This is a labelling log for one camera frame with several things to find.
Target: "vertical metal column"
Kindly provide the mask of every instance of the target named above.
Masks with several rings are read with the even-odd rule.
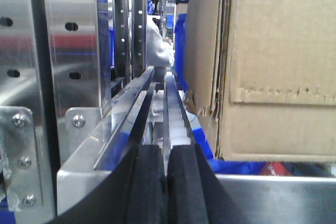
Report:
[[[51,83],[44,0],[0,0],[0,153],[17,224],[45,223],[56,212]]]
[[[115,69],[117,77],[131,80],[130,35],[128,27],[128,0],[114,0],[115,2]]]
[[[146,69],[147,0],[132,0],[132,75]]]
[[[45,4],[64,163],[111,108],[108,3],[45,0]]]

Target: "metal clamp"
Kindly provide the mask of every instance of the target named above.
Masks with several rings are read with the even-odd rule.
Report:
[[[43,205],[31,110],[0,106],[0,150],[10,210]]]

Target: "white lab coat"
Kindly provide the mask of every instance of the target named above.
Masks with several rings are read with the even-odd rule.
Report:
[[[147,66],[172,67],[174,65],[174,50],[170,43],[163,41],[159,28],[147,16]]]

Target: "slotted hole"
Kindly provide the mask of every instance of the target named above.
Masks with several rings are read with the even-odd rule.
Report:
[[[0,18],[0,25],[2,26],[12,26],[13,25],[13,20],[11,18],[7,17],[1,17]]]
[[[79,72],[73,72],[69,74],[69,77],[72,80],[80,80],[82,78],[82,75]]]
[[[12,78],[18,78],[20,77],[20,72],[16,69],[9,69],[7,75]]]
[[[68,22],[65,24],[65,29],[67,29],[68,31],[77,31],[78,25],[75,22]]]

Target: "bolt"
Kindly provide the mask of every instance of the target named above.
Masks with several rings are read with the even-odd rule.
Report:
[[[12,121],[16,127],[23,127],[26,124],[26,117],[23,114],[17,113],[13,115]]]
[[[21,169],[26,170],[32,165],[32,160],[29,157],[22,157],[18,160],[17,165]]]
[[[83,128],[85,125],[85,118],[82,115],[75,115],[72,118],[72,124],[76,128]]]
[[[27,195],[24,199],[23,199],[23,204],[26,207],[32,207],[34,204],[36,203],[36,198],[33,194]]]

